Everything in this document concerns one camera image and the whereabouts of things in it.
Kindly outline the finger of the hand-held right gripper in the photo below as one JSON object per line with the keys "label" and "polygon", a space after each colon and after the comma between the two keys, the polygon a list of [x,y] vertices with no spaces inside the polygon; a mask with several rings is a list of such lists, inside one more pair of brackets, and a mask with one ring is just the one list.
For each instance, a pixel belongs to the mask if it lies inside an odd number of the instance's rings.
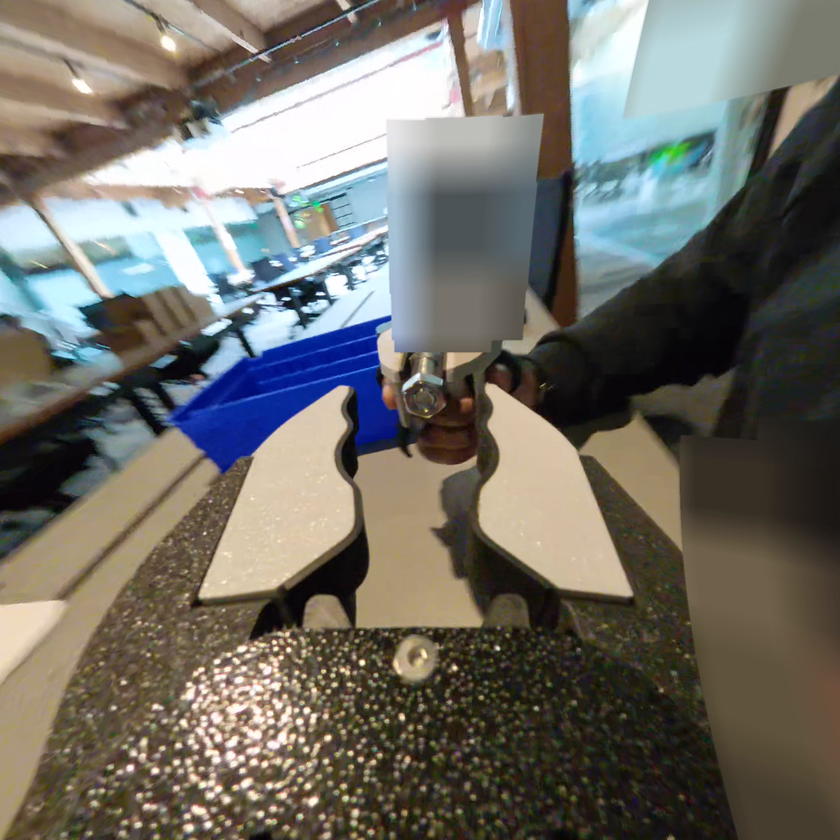
{"label": "finger of the hand-held right gripper", "polygon": [[379,357],[378,382],[385,407],[396,411],[402,432],[412,429],[403,393],[404,385],[412,373],[411,355],[396,350],[392,327],[377,328],[377,353]]}
{"label": "finger of the hand-held right gripper", "polygon": [[487,351],[446,353],[446,396],[453,400],[484,392],[486,371],[502,351],[502,342],[493,341]]}

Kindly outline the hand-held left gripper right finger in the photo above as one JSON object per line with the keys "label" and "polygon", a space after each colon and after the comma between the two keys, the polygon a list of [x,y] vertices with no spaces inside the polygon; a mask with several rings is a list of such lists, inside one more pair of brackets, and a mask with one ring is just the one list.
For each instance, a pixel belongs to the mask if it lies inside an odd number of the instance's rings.
{"label": "hand-held left gripper right finger", "polygon": [[578,450],[499,386],[476,399],[476,486],[468,573],[482,617],[516,596],[532,627],[555,627],[560,606],[635,605],[634,589]]}

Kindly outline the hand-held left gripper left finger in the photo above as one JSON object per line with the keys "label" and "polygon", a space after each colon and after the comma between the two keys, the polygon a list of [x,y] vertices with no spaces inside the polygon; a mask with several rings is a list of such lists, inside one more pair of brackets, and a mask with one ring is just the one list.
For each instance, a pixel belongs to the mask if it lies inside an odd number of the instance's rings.
{"label": "hand-held left gripper left finger", "polygon": [[253,454],[200,606],[260,603],[264,625],[350,628],[366,577],[355,436],[358,401],[340,385],[281,425]]}

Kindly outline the silver hex nut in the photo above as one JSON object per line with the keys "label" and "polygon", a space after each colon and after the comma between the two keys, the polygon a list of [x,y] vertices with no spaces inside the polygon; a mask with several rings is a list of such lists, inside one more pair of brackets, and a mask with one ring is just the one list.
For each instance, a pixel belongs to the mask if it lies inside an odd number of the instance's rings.
{"label": "silver hex nut", "polygon": [[406,413],[422,419],[439,414],[446,405],[445,379],[419,371],[402,385],[402,401]]}

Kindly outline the person's right forearm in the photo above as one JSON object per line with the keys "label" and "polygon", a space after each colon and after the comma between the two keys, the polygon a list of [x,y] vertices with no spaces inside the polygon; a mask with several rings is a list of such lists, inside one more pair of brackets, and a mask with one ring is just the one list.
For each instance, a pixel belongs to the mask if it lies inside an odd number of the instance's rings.
{"label": "person's right forearm", "polygon": [[556,427],[620,413],[636,396],[732,368],[747,318],[738,261],[687,248],[590,312],[544,336],[524,364],[534,409]]}

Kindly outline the person's right hand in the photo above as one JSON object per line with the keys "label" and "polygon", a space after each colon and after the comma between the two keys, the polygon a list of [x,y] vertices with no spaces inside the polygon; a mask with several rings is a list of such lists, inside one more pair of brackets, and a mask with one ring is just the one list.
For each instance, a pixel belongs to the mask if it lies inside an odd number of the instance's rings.
{"label": "person's right hand", "polygon": [[[539,388],[529,371],[512,355],[486,369],[486,383],[514,395],[527,407],[533,407]],[[465,463],[478,449],[475,389],[458,397],[450,396],[446,407],[417,434],[416,451],[427,460],[444,466]]]}

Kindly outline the blue plastic bin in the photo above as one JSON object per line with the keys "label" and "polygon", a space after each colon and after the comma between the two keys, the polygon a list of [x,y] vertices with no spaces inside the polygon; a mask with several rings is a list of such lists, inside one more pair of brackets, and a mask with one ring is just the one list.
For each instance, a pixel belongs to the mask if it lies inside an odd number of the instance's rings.
{"label": "blue plastic bin", "polygon": [[221,471],[254,454],[279,426],[334,388],[355,390],[360,429],[357,443],[374,450],[396,438],[396,412],[382,402],[376,380],[376,318],[268,350],[236,363],[188,404],[171,422]]}

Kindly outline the row of office tables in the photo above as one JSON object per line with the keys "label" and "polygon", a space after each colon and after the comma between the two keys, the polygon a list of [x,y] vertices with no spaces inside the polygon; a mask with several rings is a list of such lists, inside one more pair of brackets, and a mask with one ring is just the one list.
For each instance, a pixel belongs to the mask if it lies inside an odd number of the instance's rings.
{"label": "row of office tables", "polygon": [[338,300],[331,279],[341,281],[343,291],[355,291],[387,262],[388,228],[384,222],[375,223],[357,236],[353,228],[330,238],[327,248],[309,246],[296,254],[262,259],[253,265],[249,292],[268,308],[294,313],[296,327],[306,329]]}

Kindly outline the black office chair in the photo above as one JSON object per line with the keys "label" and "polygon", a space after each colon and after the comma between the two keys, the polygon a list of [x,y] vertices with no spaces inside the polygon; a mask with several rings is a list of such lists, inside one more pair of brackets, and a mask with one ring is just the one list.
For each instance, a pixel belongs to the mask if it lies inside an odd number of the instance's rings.
{"label": "black office chair", "polygon": [[576,318],[576,268],[564,267],[566,243],[573,239],[574,168],[538,180],[532,222],[528,286],[562,327]]}

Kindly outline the long wooden work table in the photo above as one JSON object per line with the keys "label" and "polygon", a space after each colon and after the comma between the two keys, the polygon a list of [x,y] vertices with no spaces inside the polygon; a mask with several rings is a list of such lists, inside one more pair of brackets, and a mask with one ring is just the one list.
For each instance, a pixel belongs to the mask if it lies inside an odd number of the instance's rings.
{"label": "long wooden work table", "polygon": [[21,434],[63,413],[104,383],[119,383],[126,376],[170,354],[181,343],[195,338],[218,322],[231,321],[236,314],[253,306],[262,292],[237,299],[209,318],[195,322],[123,356],[107,352],[93,364],[68,369],[48,380],[18,383],[2,388],[1,442],[5,444]]}

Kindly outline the stack of cardboard boxes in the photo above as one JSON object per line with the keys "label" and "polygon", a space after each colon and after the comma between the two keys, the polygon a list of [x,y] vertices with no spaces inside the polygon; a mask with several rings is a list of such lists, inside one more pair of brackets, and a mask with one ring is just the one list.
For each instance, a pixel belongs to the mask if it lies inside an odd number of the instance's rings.
{"label": "stack of cardboard boxes", "polygon": [[163,287],[140,296],[122,293],[79,308],[97,344],[116,354],[139,350],[184,329],[217,320],[211,302],[186,287]]}

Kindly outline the white flat sheet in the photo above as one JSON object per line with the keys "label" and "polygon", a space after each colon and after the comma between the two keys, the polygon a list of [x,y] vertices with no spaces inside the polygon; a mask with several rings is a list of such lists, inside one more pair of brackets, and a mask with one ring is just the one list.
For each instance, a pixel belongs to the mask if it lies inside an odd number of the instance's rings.
{"label": "white flat sheet", "polygon": [[33,654],[67,609],[64,601],[1,605],[1,683]]}

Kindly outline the wooden support post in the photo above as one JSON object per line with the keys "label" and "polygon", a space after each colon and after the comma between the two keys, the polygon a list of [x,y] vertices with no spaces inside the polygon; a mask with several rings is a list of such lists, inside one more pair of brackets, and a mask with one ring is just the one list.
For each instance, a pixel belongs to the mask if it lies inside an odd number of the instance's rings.
{"label": "wooden support post", "polygon": [[467,118],[471,118],[475,115],[475,107],[470,86],[463,14],[458,11],[449,14],[447,16],[447,25],[449,40],[455,59],[460,98],[463,104],[465,116]]}
{"label": "wooden support post", "polygon": [[578,318],[579,269],[574,242],[571,55],[565,1],[510,1],[518,108],[542,116],[538,180],[565,199],[559,210],[560,250],[553,261],[549,309],[561,327]]}

